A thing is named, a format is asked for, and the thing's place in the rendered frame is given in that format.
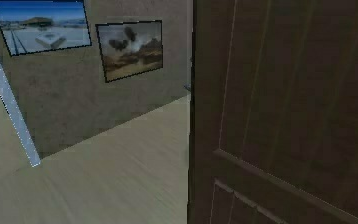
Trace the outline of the dark brown panelled room door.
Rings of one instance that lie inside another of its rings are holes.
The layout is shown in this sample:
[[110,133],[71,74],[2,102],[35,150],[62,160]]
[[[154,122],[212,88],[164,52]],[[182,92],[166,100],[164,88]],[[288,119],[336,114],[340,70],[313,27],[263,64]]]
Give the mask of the dark brown panelled room door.
[[358,224],[358,0],[193,0],[187,224]]

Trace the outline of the blue landscape framed picture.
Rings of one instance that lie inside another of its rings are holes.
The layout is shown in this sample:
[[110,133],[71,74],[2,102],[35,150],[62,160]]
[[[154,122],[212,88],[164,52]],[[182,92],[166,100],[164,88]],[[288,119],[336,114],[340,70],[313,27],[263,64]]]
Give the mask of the blue landscape framed picture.
[[0,0],[0,31],[10,56],[92,44],[84,0]]

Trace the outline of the pale grey door frame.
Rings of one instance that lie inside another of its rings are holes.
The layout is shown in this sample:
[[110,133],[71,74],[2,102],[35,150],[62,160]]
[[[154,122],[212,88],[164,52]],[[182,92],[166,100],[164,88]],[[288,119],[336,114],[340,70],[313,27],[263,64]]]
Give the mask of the pale grey door frame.
[[4,69],[0,62],[0,99],[4,104],[9,118],[12,121],[13,127],[20,140],[20,143],[25,151],[26,157],[32,167],[41,164],[41,159],[36,150],[32,137],[29,133],[27,125],[24,121],[23,115],[20,111],[18,103],[15,99],[9,81],[5,75]]

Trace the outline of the brown cloudy framed picture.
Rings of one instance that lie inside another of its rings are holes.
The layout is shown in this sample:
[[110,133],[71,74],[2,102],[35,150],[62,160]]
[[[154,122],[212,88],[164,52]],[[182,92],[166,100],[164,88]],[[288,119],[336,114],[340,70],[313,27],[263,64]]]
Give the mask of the brown cloudy framed picture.
[[161,20],[96,24],[105,82],[161,69],[162,27]]

